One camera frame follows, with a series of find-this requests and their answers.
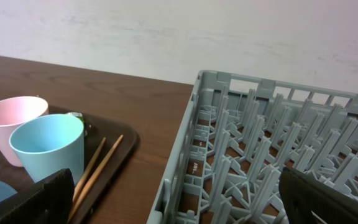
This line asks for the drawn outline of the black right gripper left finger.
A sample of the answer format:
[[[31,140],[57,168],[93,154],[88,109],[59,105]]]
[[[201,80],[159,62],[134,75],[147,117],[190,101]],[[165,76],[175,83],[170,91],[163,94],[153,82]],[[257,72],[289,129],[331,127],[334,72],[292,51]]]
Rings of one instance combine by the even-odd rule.
[[[0,202],[0,223],[66,223],[73,205],[74,181],[61,169]]]

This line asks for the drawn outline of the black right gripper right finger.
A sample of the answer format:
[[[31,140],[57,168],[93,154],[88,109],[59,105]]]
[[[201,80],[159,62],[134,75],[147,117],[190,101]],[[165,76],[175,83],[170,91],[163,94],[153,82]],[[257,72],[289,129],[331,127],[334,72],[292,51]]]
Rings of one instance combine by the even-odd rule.
[[[296,169],[285,167],[279,192],[290,224],[358,223],[358,202]]]

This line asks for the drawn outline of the light blue plastic cup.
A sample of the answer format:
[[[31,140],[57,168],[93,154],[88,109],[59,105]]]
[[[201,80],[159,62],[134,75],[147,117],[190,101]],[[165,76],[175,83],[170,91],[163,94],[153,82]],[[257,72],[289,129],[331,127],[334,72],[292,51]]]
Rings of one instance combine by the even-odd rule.
[[[85,169],[85,128],[69,114],[50,114],[20,125],[9,144],[34,182],[69,169],[75,184]]]

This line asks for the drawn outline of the pink plastic cup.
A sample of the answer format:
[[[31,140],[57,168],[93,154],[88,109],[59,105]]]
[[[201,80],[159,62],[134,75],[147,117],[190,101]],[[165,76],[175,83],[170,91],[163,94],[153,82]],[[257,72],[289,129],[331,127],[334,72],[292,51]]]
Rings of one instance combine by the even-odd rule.
[[[0,101],[0,152],[13,166],[22,163],[9,144],[12,132],[20,125],[48,114],[48,102],[38,96],[17,96]]]

